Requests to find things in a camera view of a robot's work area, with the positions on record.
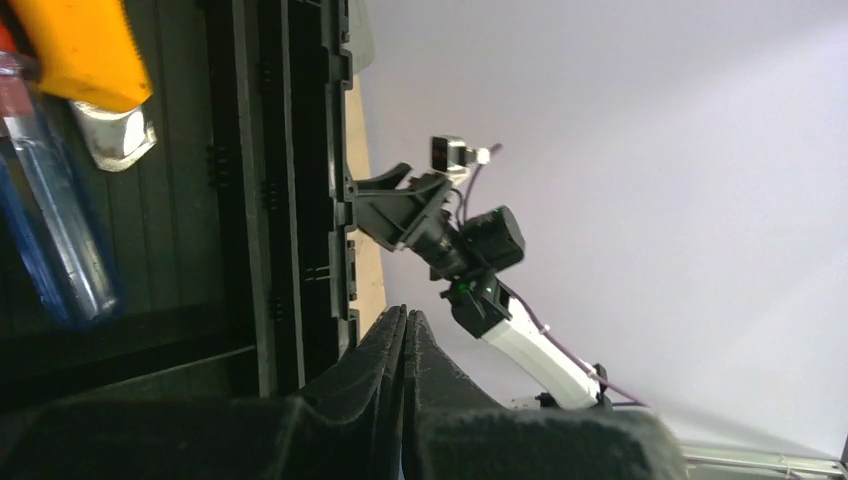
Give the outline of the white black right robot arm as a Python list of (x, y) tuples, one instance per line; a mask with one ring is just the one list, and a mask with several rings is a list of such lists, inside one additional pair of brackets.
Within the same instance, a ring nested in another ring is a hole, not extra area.
[(448, 282), (440, 296), (450, 304), (455, 322), (508, 356), (558, 407), (603, 404), (603, 376), (567, 352), (549, 326), (497, 277), (525, 256), (525, 240), (511, 210), (500, 206), (454, 222), (445, 207), (454, 190), (449, 178), (428, 173), (402, 187), (410, 172), (401, 163), (381, 176), (356, 181), (354, 210), (360, 230), (388, 251), (411, 250), (428, 265), (432, 280)]

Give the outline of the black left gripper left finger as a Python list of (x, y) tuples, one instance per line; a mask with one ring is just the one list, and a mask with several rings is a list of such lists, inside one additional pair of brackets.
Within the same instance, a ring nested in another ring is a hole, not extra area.
[(407, 311), (276, 399), (93, 401), (44, 411), (5, 479), (395, 479)]

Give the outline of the black plastic toolbox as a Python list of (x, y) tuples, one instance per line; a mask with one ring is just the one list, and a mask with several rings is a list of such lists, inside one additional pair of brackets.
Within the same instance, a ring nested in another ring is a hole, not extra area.
[(1, 409), (85, 397), (281, 397), (357, 342), (353, 79), (344, 1), (122, 1), (154, 86), (157, 142), (98, 169), (69, 103), (42, 92), (118, 272), (121, 314), (85, 328), (41, 304), (1, 210)]

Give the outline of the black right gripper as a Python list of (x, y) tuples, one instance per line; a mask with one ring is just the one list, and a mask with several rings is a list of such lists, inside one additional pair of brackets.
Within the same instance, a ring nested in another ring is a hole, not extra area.
[(451, 190), (447, 177), (424, 174), (400, 183), (412, 167), (398, 163), (383, 174), (358, 180), (354, 189), (357, 226), (389, 251), (411, 249), (429, 268), (429, 280), (454, 281), (475, 267), (459, 230), (442, 208)]

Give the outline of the orange utility knife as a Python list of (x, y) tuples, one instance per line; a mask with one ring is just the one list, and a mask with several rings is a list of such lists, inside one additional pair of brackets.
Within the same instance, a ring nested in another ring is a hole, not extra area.
[(36, 84), (68, 101), (96, 167), (122, 172), (156, 144), (154, 86), (122, 1), (12, 1)]

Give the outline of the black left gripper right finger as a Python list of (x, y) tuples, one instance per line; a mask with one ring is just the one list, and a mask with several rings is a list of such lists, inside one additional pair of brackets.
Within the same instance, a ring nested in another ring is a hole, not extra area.
[(684, 479), (672, 433), (637, 411), (513, 410), (486, 394), (436, 344), (423, 312), (407, 315), (407, 479)]

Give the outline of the red blue small screwdriver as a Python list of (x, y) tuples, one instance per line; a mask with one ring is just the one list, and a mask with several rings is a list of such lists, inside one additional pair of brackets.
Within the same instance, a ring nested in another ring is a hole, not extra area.
[(124, 304), (71, 155), (54, 133), (22, 56), (1, 54), (1, 210), (52, 320), (85, 328)]

